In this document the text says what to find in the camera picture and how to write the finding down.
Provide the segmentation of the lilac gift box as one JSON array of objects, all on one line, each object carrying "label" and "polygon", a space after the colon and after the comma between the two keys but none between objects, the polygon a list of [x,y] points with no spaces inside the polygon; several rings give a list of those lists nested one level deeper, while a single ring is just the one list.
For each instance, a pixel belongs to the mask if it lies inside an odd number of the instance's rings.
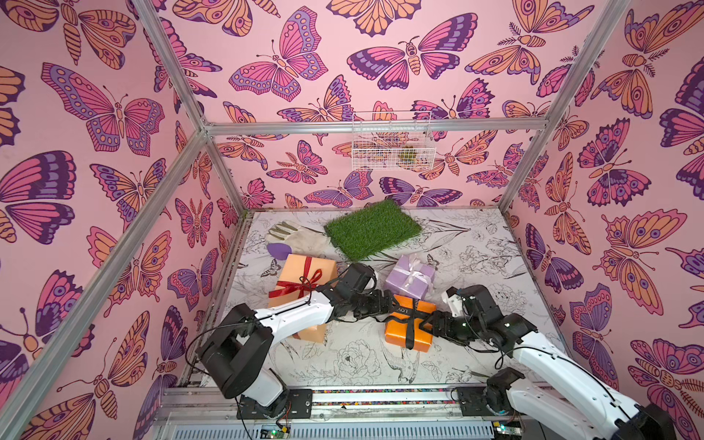
[{"label": "lilac gift box", "polygon": [[433,291],[436,269],[416,254],[401,256],[384,282],[384,289],[394,294],[423,300]]}]

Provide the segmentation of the large tan gift box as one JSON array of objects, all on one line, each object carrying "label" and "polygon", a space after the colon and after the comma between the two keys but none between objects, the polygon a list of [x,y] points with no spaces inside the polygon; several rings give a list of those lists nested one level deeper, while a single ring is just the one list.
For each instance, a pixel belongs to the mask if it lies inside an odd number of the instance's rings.
[{"label": "large tan gift box", "polygon": [[279,280],[269,292],[269,308],[307,299],[316,288],[337,278],[337,262],[304,255],[288,256]]}]

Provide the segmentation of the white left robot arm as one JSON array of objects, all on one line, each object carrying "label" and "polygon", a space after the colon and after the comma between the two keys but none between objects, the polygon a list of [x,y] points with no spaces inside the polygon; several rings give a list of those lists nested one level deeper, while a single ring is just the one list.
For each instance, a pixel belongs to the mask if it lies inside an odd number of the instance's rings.
[{"label": "white left robot arm", "polygon": [[354,263],[337,278],[313,286],[312,291],[287,304],[253,310],[247,304],[232,308],[218,326],[201,335],[205,341],[194,350],[227,399],[244,396],[269,417],[280,414],[289,401],[289,389],[277,373],[264,368],[272,348],[313,326],[352,315],[355,321],[390,315],[398,304],[389,290],[377,287],[372,267]]}]

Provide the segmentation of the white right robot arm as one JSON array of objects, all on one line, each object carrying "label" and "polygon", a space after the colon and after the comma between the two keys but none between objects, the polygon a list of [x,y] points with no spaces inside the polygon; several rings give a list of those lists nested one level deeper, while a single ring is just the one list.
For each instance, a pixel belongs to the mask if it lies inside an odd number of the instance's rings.
[{"label": "white right robot arm", "polygon": [[449,311],[421,321],[434,337],[458,346],[482,341],[528,368],[551,387],[542,390],[516,368],[489,377],[482,401],[496,416],[525,414],[565,439],[674,439],[670,416],[655,404],[643,406],[598,379],[557,348],[522,315],[502,313],[483,285],[449,289]]}]

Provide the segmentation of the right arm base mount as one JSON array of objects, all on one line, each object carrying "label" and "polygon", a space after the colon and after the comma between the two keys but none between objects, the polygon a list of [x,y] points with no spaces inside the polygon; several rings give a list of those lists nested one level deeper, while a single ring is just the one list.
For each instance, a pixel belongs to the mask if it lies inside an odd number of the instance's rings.
[{"label": "right arm base mount", "polygon": [[463,416],[510,416],[514,408],[508,392],[525,375],[515,368],[504,368],[489,377],[483,386],[462,386],[454,390]]}]

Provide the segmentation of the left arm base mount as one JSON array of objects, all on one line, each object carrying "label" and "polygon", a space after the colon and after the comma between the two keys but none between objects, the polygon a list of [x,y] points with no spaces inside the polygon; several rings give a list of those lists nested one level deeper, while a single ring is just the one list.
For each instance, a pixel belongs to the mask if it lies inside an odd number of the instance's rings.
[{"label": "left arm base mount", "polygon": [[268,406],[259,404],[246,396],[239,398],[238,414],[240,420],[278,420],[309,419],[313,409],[312,389],[285,389],[283,394]]}]

